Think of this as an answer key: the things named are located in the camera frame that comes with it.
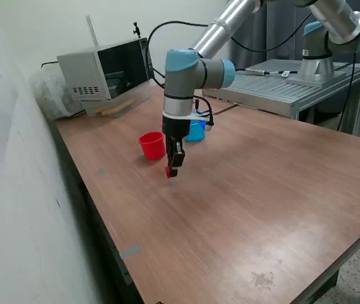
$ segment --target table surface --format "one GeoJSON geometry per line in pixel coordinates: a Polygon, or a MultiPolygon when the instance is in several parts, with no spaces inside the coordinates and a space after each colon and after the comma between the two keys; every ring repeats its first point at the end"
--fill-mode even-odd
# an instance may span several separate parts
{"type": "Polygon", "coordinates": [[[239,106],[167,179],[138,144],[162,103],[58,122],[146,304],[290,303],[360,238],[359,137],[239,106]]]}

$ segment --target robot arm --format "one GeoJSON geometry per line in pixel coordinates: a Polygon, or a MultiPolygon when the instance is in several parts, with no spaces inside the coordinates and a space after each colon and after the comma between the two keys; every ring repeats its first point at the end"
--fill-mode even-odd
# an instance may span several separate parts
{"type": "MultiPolygon", "coordinates": [[[[270,0],[230,1],[224,13],[210,23],[192,49],[172,49],[167,53],[163,132],[166,136],[168,177],[177,176],[177,170],[183,164],[183,138],[190,131],[190,120],[205,120],[208,128],[214,124],[212,117],[193,113],[194,90],[227,87],[235,79],[235,67],[232,62],[211,58],[232,38],[250,15],[265,5],[266,1],[270,0]]],[[[308,7],[319,20],[318,23],[306,27],[305,32],[310,39],[304,41],[305,46],[309,46],[311,39],[315,39],[310,35],[312,32],[315,33],[319,29],[325,31],[317,34],[320,37],[323,35],[322,46],[319,47],[315,39],[313,46],[304,54],[307,60],[331,56],[330,49],[352,53],[360,51],[360,12],[352,11],[346,0],[291,1],[296,6],[308,7]]]]}

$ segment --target red cup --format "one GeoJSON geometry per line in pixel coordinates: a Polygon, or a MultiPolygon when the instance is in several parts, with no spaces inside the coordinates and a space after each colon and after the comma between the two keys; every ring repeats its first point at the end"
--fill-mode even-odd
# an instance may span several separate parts
{"type": "Polygon", "coordinates": [[[158,160],[166,154],[164,135],[161,132],[149,132],[139,138],[143,154],[147,160],[158,160]]]}

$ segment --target black cable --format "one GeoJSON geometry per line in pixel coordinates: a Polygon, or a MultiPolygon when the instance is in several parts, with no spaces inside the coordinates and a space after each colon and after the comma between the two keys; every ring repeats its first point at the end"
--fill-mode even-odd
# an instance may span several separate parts
{"type": "Polygon", "coordinates": [[[208,122],[208,125],[213,126],[214,125],[214,112],[212,111],[210,102],[208,100],[206,100],[204,97],[201,97],[201,96],[194,95],[194,98],[201,99],[202,101],[204,101],[207,104],[208,110],[209,110],[210,113],[208,115],[203,116],[203,117],[210,117],[210,121],[208,122]]]}
{"type": "Polygon", "coordinates": [[[240,42],[238,42],[234,37],[232,37],[232,41],[235,42],[237,45],[239,45],[241,48],[246,49],[247,51],[250,52],[254,52],[254,53],[265,53],[265,52],[270,52],[273,51],[275,49],[278,49],[279,47],[281,47],[282,45],[284,45],[284,43],[286,43],[287,41],[289,41],[292,37],[294,37],[294,35],[299,31],[299,29],[303,26],[303,24],[305,24],[305,22],[307,21],[307,19],[311,16],[312,14],[309,13],[308,16],[305,17],[305,19],[301,22],[301,24],[295,29],[295,31],[288,36],[287,39],[285,39],[282,43],[278,44],[275,47],[272,47],[270,49],[250,49],[249,47],[246,47],[244,45],[242,45],[240,42]]]}
{"type": "MultiPolygon", "coordinates": [[[[158,26],[156,26],[151,32],[150,32],[150,35],[149,35],[149,38],[148,38],[148,41],[146,42],[146,47],[145,47],[145,63],[146,63],[146,68],[148,69],[148,73],[150,71],[149,69],[149,56],[148,56],[148,53],[149,53],[149,43],[150,43],[150,39],[152,38],[152,36],[154,35],[154,33],[160,29],[161,27],[164,27],[165,25],[168,25],[168,24],[183,24],[183,25],[191,25],[193,27],[207,27],[208,25],[207,24],[201,24],[201,23],[191,23],[191,22],[184,22],[184,21],[167,21],[167,22],[163,22],[161,24],[159,24],[158,26]]],[[[153,76],[152,78],[159,87],[161,87],[162,89],[164,89],[164,84],[161,84],[159,81],[157,81],[157,79],[155,78],[155,76],[153,76]]]]}
{"type": "Polygon", "coordinates": [[[154,70],[155,72],[157,72],[162,78],[165,78],[165,75],[163,75],[162,73],[160,73],[158,70],[156,70],[155,68],[153,68],[153,70],[154,70]]]}
{"type": "Polygon", "coordinates": [[[356,64],[356,53],[353,54],[352,75],[350,76],[350,82],[349,82],[349,87],[347,90],[347,95],[346,95],[346,99],[345,99],[345,103],[344,103],[344,109],[342,110],[342,116],[340,117],[337,131],[339,131],[340,126],[341,126],[342,122],[344,121],[344,115],[345,115],[347,103],[349,101],[350,92],[352,91],[353,77],[355,75],[355,64],[356,64]]]}
{"type": "Polygon", "coordinates": [[[43,68],[44,65],[50,65],[52,63],[59,63],[59,61],[49,61],[49,62],[44,62],[42,65],[41,65],[41,68],[43,68]]]}

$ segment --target stain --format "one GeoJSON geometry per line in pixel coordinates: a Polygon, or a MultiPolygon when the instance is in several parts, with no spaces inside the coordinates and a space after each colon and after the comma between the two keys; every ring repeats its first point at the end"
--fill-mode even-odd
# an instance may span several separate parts
{"type": "Polygon", "coordinates": [[[273,286],[273,273],[270,272],[268,274],[257,274],[256,272],[252,272],[252,283],[258,288],[264,288],[271,290],[271,286],[273,286]]]}

